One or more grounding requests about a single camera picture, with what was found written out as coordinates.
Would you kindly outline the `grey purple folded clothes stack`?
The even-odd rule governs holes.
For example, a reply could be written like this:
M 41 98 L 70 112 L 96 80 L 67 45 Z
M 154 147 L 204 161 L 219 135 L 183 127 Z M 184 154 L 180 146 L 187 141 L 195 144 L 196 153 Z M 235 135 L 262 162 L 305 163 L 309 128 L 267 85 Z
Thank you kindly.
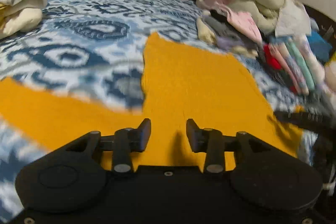
M 231 26 L 226 17 L 228 10 L 203 11 L 197 18 L 198 38 L 223 51 L 256 59 L 263 44 L 253 42 Z

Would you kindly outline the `white cream quilted clothes pile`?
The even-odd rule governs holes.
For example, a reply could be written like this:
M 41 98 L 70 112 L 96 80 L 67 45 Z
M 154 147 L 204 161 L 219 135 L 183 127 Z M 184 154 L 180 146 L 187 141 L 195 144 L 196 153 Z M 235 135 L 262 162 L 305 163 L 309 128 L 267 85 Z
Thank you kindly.
M 48 0 L 1 0 L 1 39 L 36 28 L 47 3 Z

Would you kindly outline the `colourful folded clothes stack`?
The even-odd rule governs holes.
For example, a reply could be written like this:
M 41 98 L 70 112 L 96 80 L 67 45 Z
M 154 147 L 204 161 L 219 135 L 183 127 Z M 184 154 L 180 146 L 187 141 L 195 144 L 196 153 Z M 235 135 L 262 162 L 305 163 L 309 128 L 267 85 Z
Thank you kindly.
M 307 96 L 322 86 L 325 70 L 318 61 L 306 35 L 268 36 L 264 45 L 267 63 L 276 70 L 282 70 L 291 80 L 291 89 Z

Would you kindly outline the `blue blanket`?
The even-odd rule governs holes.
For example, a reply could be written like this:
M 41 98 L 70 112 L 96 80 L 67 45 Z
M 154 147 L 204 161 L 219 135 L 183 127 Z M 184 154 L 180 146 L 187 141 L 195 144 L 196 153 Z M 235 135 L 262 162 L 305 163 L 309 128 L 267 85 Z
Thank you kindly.
M 311 51 L 315 54 L 318 61 L 325 64 L 329 61 L 329 53 L 332 50 L 330 43 L 325 41 L 316 31 L 307 36 Z

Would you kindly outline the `pink top folded garment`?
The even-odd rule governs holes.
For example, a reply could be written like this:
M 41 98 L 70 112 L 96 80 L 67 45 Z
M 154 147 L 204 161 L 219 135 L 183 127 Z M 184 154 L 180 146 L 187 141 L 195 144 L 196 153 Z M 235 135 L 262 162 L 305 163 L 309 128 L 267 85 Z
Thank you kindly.
M 261 33 L 249 12 L 227 11 L 227 21 L 237 31 L 251 39 L 253 42 L 262 45 Z

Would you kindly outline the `yellow cartoon pillow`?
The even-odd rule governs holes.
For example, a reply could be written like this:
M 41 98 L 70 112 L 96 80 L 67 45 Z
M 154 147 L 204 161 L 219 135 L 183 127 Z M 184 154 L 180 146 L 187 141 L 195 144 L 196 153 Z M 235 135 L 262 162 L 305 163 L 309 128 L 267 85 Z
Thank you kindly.
M 325 64 L 325 82 L 333 92 L 336 91 L 336 52 Z

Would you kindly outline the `beige pink quilt heap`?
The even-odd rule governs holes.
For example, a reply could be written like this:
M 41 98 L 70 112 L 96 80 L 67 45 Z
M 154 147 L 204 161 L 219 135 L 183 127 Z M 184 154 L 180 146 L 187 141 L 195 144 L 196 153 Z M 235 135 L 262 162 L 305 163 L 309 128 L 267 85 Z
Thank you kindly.
M 202 9 L 227 6 L 233 12 L 248 12 L 264 34 L 276 37 L 311 35 L 310 18 L 296 0 L 195 0 Z

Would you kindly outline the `yellow knit sweater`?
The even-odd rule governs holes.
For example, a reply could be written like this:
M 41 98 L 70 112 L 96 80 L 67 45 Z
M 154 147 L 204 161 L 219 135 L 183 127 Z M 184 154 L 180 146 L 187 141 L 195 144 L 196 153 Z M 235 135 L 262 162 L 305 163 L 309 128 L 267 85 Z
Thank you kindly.
M 245 131 L 297 155 L 302 131 L 281 125 L 248 70 L 232 55 L 219 55 L 168 42 L 152 34 L 144 50 L 141 79 L 145 101 L 140 110 L 110 110 L 100 103 L 34 91 L 5 79 L 1 82 L 1 117 L 39 145 L 55 150 L 90 132 L 111 135 L 151 120 L 151 136 L 134 165 L 204 164 L 191 151 L 186 121 L 234 136 Z

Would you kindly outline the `blue white patterned bedsheet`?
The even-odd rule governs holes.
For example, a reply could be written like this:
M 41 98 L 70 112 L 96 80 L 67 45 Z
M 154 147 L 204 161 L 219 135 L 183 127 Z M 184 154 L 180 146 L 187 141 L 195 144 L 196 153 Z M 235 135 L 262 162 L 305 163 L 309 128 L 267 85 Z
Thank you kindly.
M 48 0 L 34 30 L 1 41 L 1 82 L 34 91 L 97 102 L 110 110 L 140 110 L 148 38 L 160 38 L 219 55 L 231 55 L 198 39 L 201 10 L 188 0 Z M 232 55 L 252 75 L 272 111 L 310 108 L 272 80 L 255 60 Z M 1 221 L 23 209 L 15 190 L 19 171 L 51 150 L 1 117 Z

